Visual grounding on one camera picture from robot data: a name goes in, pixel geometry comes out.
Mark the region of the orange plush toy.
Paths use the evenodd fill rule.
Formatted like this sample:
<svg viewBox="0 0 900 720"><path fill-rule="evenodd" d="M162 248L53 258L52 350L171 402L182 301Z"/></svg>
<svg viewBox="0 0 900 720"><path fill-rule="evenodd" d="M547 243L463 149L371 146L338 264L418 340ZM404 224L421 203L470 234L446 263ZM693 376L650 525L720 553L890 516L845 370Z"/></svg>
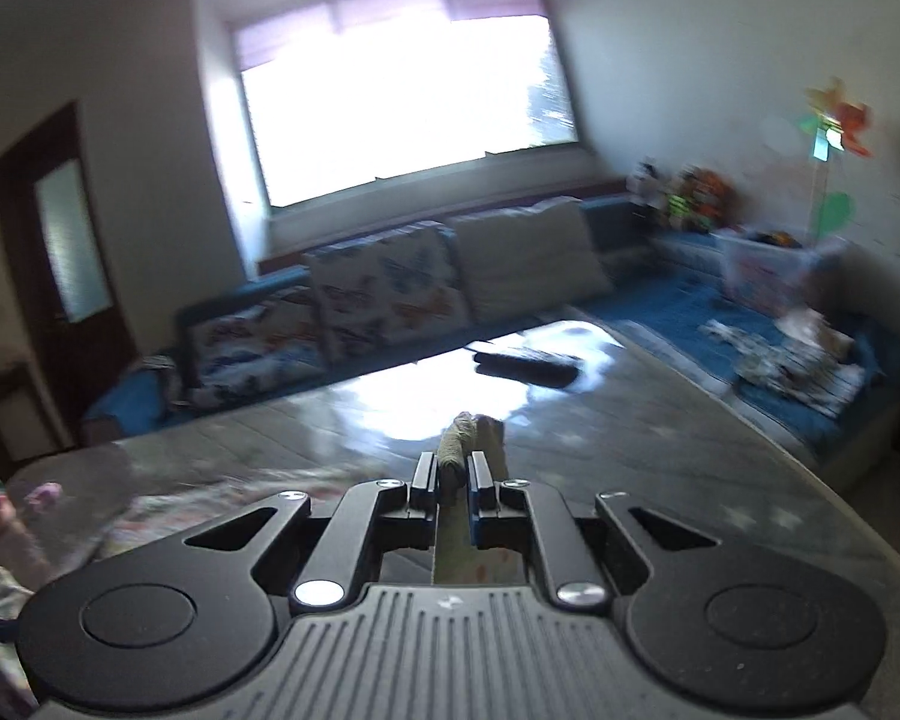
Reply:
<svg viewBox="0 0 900 720"><path fill-rule="evenodd" d="M694 174L694 213L697 224L706 231L724 226L730 203L731 188L724 177L710 169L697 169Z"/></svg>

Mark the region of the clear plastic storage box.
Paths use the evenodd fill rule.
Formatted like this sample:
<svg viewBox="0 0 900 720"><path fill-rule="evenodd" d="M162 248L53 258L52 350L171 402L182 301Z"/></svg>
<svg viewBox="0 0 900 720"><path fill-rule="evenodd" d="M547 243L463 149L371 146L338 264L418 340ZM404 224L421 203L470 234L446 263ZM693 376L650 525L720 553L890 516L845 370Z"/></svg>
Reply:
<svg viewBox="0 0 900 720"><path fill-rule="evenodd" d="M826 236L810 244L802 231L790 231L798 247L759 241L756 229L722 229L713 238L720 255L722 291L764 316L780 317L797 307L829 314L841 304L848 242Z"/></svg>

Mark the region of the black remote control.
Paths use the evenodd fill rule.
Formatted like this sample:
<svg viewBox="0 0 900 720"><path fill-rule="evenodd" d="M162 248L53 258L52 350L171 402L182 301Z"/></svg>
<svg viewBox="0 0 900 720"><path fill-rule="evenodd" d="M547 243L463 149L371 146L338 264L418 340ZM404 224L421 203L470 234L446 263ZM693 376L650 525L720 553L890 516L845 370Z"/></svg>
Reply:
<svg viewBox="0 0 900 720"><path fill-rule="evenodd" d="M548 388L569 387L580 376L583 366L583 362L574 356L528 348L509 351L481 349L473 353L473 362L478 374Z"/></svg>

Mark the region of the window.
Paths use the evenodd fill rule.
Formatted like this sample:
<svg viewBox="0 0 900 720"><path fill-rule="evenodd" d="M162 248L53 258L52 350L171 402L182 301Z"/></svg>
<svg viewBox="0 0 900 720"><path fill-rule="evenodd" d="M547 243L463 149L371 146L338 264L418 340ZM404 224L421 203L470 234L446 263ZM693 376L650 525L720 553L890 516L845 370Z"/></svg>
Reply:
<svg viewBox="0 0 900 720"><path fill-rule="evenodd" d="M322 0L232 44L276 210L577 142L544 0Z"/></svg>

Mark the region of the colourful patterned child garment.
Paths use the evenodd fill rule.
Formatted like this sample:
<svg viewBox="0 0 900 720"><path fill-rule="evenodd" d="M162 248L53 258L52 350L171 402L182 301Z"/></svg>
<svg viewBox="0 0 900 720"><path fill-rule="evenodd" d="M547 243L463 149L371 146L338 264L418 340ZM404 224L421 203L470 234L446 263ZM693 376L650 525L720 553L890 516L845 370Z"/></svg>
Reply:
<svg viewBox="0 0 900 720"><path fill-rule="evenodd" d="M509 476L504 424L489 416L461 413L440 436L439 513L434 535L432 580L447 585L515 583L521 562L502 548L471 546L470 505L464 502L464 461L486 455L494 479ZM0 566L27 592L58 575L165 536L230 515L284 491L301 491L317 512L343 499L357 483L378 478L372 460L336 465L279 468L260 454L249 461L160 460L146 452L98 447L40 460L9 483L16 518L0 533Z"/></svg>

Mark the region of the upright butterfly print cushion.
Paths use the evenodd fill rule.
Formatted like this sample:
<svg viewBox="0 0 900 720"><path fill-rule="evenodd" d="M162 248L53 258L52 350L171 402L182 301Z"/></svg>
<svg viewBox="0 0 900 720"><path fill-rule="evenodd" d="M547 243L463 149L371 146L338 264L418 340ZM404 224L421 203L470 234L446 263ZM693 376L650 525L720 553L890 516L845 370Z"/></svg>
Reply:
<svg viewBox="0 0 900 720"><path fill-rule="evenodd" d="M334 362L470 327L447 227L397 227L304 255Z"/></svg>

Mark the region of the colourful paper pinwheel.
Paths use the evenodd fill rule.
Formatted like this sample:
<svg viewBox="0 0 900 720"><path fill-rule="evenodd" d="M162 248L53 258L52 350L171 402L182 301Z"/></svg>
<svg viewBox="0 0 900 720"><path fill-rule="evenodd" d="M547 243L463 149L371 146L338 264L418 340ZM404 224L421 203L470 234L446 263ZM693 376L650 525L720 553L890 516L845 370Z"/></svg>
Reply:
<svg viewBox="0 0 900 720"><path fill-rule="evenodd" d="M831 200L829 172L832 161L841 154L870 158L871 149L862 142L862 135L870 127L871 109L852 101L837 76L826 86L809 88L806 102L809 114L802 120L802 129L811 135L809 160L813 164L806 231L817 244L850 220L852 202L844 195Z"/></svg>

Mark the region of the lying butterfly print cushion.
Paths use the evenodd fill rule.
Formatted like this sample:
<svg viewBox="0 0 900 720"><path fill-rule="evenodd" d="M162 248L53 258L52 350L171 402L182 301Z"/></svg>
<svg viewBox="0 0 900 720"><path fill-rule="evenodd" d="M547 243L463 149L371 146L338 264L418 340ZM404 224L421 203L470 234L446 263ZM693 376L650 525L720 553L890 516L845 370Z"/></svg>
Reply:
<svg viewBox="0 0 900 720"><path fill-rule="evenodd" d="M268 299L191 332L199 410L269 394L326 369L312 305Z"/></svg>

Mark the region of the dark blue sofa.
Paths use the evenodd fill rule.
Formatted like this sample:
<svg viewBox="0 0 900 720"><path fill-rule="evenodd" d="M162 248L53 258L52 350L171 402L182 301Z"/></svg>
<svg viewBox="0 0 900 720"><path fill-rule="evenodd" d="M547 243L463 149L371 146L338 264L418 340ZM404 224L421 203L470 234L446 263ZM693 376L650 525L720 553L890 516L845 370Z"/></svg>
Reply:
<svg viewBox="0 0 900 720"><path fill-rule="evenodd" d="M866 371L866 384L837 418L821 415L799 401L756 387L736 378L736 353L728 344L704 338L697 327L715 319L749 333L758 333L770 343L781 337L769 317L725 298L717 286L717 245L694 234L656 234L647 238L637 232L635 211L622 195L583 200L583 215L598 245L598 254L608 255L610 265L619 265L622 286L601 298L572 304L585 316L600 322L624 323L624 335L637 341L658 359L683 376L696 380L712 395L752 422L787 450L824 472L832 486L852 486L852 479L877 463L880 445L891 439L900 417L900 339L875 319L837 312L841 332L854 340L852 361ZM188 305L176 312L175 344L162 349L172 356L183 383L196 380L191 330L205 320L217 319L248 309L286 289L305 288L308 271L303 265L271 273L217 298ZM341 367L341 374L357 376L384 367L422 359L462 344L458 340L419 341L406 351L382 351L368 356L356 367ZM199 416L189 406L180 406L164 427L183 424Z"/></svg>

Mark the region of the dark wooden door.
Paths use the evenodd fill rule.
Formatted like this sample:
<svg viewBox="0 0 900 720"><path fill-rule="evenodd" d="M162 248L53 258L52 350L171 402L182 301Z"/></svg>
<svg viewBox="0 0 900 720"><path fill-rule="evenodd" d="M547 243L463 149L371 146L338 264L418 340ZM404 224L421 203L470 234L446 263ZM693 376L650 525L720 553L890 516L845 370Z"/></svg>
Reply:
<svg viewBox="0 0 900 720"><path fill-rule="evenodd" d="M84 416L136 343L103 252L74 103L1 154L0 232L41 377L82 444Z"/></svg>

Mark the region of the pile of small clothes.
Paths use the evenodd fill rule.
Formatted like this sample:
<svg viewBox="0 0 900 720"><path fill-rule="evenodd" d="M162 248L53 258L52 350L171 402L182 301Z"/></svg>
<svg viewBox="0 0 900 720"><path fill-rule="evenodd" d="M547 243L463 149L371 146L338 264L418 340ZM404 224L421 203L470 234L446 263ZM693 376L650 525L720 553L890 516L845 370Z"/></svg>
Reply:
<svg viewBox="0 0 900 720"><path fill-rule="evenodd" d="M866 384L865 369L848 360L854 340L811 307L792 309L774 325L784 335L779 343L715 319L699 332L735 349L738 379L837 418Z"/></svg>

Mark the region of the beige plain cushion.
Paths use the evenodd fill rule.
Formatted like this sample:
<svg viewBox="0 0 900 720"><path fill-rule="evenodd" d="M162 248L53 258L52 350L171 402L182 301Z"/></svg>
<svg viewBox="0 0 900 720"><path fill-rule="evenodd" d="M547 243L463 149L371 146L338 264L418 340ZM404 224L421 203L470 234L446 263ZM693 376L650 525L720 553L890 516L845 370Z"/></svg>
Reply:
<svg viewBox="0 0 900 720"><path fill-rule="evenodd" d="M478 323L526 317L613 289L582 202L572 197L458 216L450 231Z"/></svg>

